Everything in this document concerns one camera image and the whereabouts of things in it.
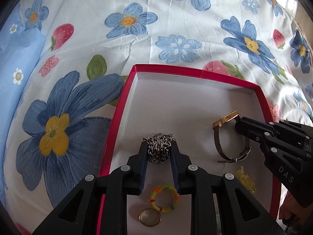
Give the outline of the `person's hand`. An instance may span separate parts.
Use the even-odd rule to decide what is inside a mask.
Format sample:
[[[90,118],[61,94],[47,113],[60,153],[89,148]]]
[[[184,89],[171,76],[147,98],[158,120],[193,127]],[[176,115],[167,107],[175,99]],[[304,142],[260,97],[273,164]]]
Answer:
[[[287,192],[279,209],[279,220],[291,221],[293,225],[304,225],[311,212],[312,205],[309,207],[300,206],[291,193]]]

